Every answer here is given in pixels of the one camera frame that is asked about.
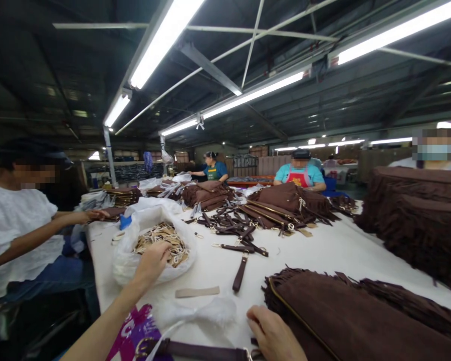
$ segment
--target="black hair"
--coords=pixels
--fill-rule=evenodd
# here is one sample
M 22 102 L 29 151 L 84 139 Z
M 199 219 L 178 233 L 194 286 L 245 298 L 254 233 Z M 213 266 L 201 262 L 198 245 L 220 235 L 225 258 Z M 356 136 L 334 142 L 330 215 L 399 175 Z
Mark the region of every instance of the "black hair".
M 212 159 L 216 159 L 217 158 L 217 153 L 214 152 L 206 152 L 204 154 L 204 158 L 212 158 Z
M 18 138 L 0 146 L 0 168 L 14 170 L 14 163 L 30 165 L 32 170 L 40 170 L 42 165 L 72 164 L 63 149 L 38 138 Z

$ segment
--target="teal shirt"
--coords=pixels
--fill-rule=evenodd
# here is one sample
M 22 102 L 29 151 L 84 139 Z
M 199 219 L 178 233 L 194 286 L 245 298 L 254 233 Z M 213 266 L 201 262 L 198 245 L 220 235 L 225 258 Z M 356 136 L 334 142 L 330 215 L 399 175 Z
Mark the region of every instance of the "teal shirt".
M 305 168 L 292 168 L 292 164 L 285 164 L 277 171 L 275 180 L 285 183 L 289 177 L 290 171 L 294 173 L 304 173 L 305 170 Z M 313 187 L 316 183 L 324 183 L 322 173 L 315 165 L 307 163 L 307 175 L 309 178 L 309 183 L 311 183 L 311 187 Z

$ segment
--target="hand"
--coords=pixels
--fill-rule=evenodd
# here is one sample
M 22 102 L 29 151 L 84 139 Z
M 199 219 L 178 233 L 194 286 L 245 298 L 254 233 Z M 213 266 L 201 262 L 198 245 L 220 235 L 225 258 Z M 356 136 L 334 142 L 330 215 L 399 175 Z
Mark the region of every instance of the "hand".
M 131 283 L 144 294 L 165 268 L 172 245 L 166 241 L 149 246 L 140 259 Z
M 277 313 L 264 306 L 252 306 L 247 318 L 267 361 L 307 361 L 301 345 Z
M 90 210 L 86 211 L 86 213 L 89 216 L 90 220 L 93 221 L 103 221 L 105 218 L 110 217 L 110 214 L 102 210 Z

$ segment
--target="red apron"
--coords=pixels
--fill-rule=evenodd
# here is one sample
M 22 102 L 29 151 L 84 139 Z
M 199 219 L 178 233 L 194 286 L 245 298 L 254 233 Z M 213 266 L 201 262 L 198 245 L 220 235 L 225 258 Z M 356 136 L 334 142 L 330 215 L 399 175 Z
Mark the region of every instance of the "red apron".
M 309 177 L 307 174 L 307 167 L 303 172 L 293 173 L 292 165 L 289 166 L 289 176 L 287 177 L 286 183 L 294 182 L 298 187 L 311 187 L 312 184 L 309 182 Z

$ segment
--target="person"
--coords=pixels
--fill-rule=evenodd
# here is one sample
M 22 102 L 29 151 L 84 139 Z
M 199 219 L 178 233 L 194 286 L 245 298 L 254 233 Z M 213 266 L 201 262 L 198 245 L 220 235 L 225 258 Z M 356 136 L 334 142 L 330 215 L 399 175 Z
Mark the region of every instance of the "person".
M 61 361 L 105 361 L 130 310 L 153 286 L 167 263 L 171 245 L 154 243 L 142 255 L 135 276 L 87 331 L 68 349 Z M 276 313 L 252 306 L 246 314 L 249 327 L 267 361 L 307 361 L 291 329 Z
M 324 178 L 319 169 L 310 164 L 311 152 L 308 149 L 297 149 L 292 153 L 292 163 L 279 168 L 274 178 L 274 185 L 294 182 L 297 186 L 314 192 L 326 190 Z
M 389 166 L 418 169 L 451 170 L 451 129 L 422 130 L 413 143 L 414 156 L 392 162 Z
M 217 153 L 214 152 L 207 152 L 204 154 L 205 164 L 207 164 L 207 167 L 203 171 L 199 172 L 189 172 L 190 175 L 196 175 L 196 176 L 207 176 L 207 180 L 214 180 L 219 181 L 227 184 L 227 179 L 229 178 L 229 175 L 227 174 L 227 167 L 224 163 L 219 162 L 216 160 Z
M 334 155 L 330 155 L 327 161 L 324 162 L 324 167 L 334 168 L 337 166 L 337 160 L 334 159 Z
M 100 315 L 92 263 L 59 235 L 66 226 L 102 219 L 104 211 L 58 212 L 37 190 L 71 166 L 61 148 L 21 138 L 0 148 L 0 302 L 84 289 L 92 319 Z

